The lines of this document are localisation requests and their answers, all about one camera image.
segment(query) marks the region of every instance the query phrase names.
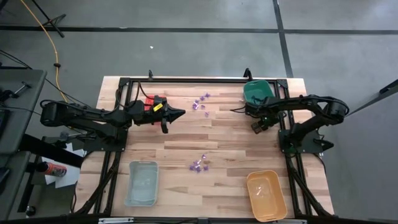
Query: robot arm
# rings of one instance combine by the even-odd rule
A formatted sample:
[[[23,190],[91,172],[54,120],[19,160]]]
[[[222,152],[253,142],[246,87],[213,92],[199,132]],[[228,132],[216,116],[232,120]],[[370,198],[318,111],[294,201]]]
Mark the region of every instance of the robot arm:
[[[168,133],[167,122],[171,123],[185,114],[185,110],[172,108],[166,98],[157,95],[149,110],[144,109],[145,104],[141,100],[132,102],[132,105],[127,106],[125,110],[115,108],[112,111],[53,100],[44,100],[40,105],[43,108],[40,122],[44,126],[64,125],[94,131],[101,138],[116,138],[117,130],[130,128],[132,122],[138,126],[161,122],[162,132]]]
[[[298,147],[303,138],[310,132],[326,125],[340,124],[349,113],[348,106],[341,100],[330,96],[309,95],[289,99],[265,97],[256,100],[257,104],[246,103],[245,113],[260,118],[258,123],[252,124],[256,134],[266,130],[279,122],[278,116],[286,110],[310,110],[315,116],[304,123],[295,123],[286,136],[289,144]],[[323,108],[319,103],[326,103]]]

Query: tripod leg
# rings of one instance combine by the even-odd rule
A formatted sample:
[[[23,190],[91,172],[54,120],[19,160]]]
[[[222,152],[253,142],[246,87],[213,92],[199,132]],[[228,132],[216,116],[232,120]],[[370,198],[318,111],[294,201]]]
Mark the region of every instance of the tripod leg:
[[[42,26],[45,26],[47,24],[51,24],[52,27],[58,32],[58,34],[64,38],[65,35],[60,31],[60,29],[53,23],[53,20],[49,18],[49,16],[44,12],[44,10],[37,4],[36,0],[32,0],[32,2],[35,4],[35,6],[40,10],[40,12],[44,15],[44,17],[47,19],[47,22],[43,23]],[[61,16],[56,17],[55,19],[58,19],[59,17],[65,17],[66,15],[63,14]]]

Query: red can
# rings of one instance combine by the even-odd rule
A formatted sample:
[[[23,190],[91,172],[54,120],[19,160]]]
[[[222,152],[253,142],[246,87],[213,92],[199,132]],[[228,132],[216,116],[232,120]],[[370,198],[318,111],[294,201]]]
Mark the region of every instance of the red can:
[[[63,165],[53,164],[51,162],[41,162],[37,164],[37,172],[43,172],[45,175],[52,175],[54,177],[63,177],[67,174],[67,168]]]

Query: black table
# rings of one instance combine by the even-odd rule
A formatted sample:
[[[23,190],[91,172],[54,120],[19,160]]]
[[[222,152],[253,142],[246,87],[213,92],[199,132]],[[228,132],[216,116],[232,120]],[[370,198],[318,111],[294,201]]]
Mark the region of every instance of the black table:
[[[26,89],[17,99],[8,99],[7,106],[33,110],[42,90],[47,72],[41,70],[0,70],[0,88],[15,91],[25,81],[32,88]],[[32,112],[8,108],[11,111],[6,129],[0,137],[0,166],[10,169],[6,186],[0,195],[0,220],[8,218],[18,188],[29,161],[30,152],[18,152],[18,147],[29,123]]]

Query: yellow cable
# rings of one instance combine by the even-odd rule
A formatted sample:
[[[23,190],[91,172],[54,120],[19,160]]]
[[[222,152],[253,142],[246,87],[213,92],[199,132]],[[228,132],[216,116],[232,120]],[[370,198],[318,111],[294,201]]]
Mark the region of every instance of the yellow cable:
[[[28,5],[24,2],[24,0],[21,0],[21,2],[23,3],[23,5],[26,7],[26,9],[30,12],[30,14],[33,16],[33,18],[37,21],[37,23],[41,26],[41,28],[43,29],[43,31],[45,32],[45,34],[47,35],[47,37],[49,38],[52,47],[54,48],[54,53],[55,53],[55,63],[58,63],[58,52],[57,49],[55,48],[55,44],[52,41],[49,33],[47,32],[47,30],[45,30],[44,26],[40,23],[40,21],[37,19],[37,17],[35,16],[35,14],[30,10],[30,8],[28,7]],[[57,84],[57,87],[59,90],[61,90],[60,85],[58,83],[58,74],[59,74],[59,68],[55,67],[55,84]],[[65,100],[65,102],[68,103],[67,98],[65,97],[65,95],[60,91],[60,94],[63,98],[63,100]]]

